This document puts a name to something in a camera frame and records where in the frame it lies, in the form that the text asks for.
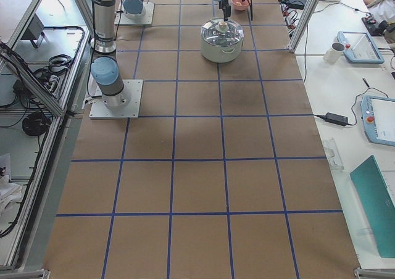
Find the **white pot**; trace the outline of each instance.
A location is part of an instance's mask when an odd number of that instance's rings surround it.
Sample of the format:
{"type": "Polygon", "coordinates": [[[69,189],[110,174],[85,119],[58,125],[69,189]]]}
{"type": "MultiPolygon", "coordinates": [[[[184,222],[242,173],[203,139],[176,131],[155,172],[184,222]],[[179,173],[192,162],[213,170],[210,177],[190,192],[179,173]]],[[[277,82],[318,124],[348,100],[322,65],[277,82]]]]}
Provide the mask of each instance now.
{"type": "Polygon", "coordinates": [[[224,22],[214,18],[201,28],[201,52],[212,62],[226,63],[236,59],[243,41],[243,29],[232,20],[224,22]]]}

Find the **glass lid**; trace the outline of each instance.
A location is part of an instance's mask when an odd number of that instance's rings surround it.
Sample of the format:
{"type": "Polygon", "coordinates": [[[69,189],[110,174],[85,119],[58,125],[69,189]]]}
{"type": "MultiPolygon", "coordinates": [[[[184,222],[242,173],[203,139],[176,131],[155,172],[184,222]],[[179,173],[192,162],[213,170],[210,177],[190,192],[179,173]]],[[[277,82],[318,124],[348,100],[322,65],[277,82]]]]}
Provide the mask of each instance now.
{"type": "Polygon", "coordinates": [[[201,36],[209,44],[228,47],[242,41],[244,32],[235,21],[214,18],[202,26],[201,36]]]}

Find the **green folder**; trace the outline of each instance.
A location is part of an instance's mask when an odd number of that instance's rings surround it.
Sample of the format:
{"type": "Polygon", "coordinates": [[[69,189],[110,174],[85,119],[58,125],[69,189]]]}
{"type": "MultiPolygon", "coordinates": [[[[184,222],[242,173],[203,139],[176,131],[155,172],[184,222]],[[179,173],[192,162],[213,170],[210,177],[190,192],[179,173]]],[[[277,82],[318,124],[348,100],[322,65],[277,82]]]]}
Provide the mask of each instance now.
{"type": "Polygon", "coordinates": [[[350,174],[381,257],[395,257],[395,207],[374,156],[350,174]]]}

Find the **metal mounting plate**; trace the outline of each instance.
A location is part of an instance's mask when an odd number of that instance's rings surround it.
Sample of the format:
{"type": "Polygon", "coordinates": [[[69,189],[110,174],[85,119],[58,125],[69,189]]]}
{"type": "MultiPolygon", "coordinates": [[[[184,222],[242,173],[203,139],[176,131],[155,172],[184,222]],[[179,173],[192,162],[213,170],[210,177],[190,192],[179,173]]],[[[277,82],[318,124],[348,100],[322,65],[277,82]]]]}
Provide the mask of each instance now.
{"type": "MultiPolygon", "coordinates": [[[[123,80],[125,87],[127,87],[131,93],[130,102],[122,107],[108,108],[101,99],[95,99],[92,103],[91,113],[89,117],[91,119],[137,119],[140,102],[141,92],[143,91],[143,80],[123,80]]],[[[95,93],[96,96],[101,95],[99,87],[95,93]]]]}
{"type": "Polygon", "coordinates": [[[129,19],[125,15],[122,15],[122,13],[117,13],[115,16],[115,21],[114,23],[116,25],[120,26],[151,26],[152,25],[152,19],[154,18],[154,7],[155,4],[153,2],[143,2],[144,7],[146,9],[145,15],[143,15],[141,18],[137,19],[129,19]]]}

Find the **pot handle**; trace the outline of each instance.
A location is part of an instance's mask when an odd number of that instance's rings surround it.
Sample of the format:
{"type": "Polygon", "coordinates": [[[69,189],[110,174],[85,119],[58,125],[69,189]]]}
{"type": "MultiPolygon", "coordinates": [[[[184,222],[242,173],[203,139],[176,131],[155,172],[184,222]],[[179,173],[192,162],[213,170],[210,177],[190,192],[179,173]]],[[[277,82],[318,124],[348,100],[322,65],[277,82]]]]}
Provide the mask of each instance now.
{"type": "Polygon", "coordinates": [[[225,54],[231,54],[235,51],[235,48],[231,48],[229,51],[224,51],[222,50],[222,52],[224,52],[225,54]]]}

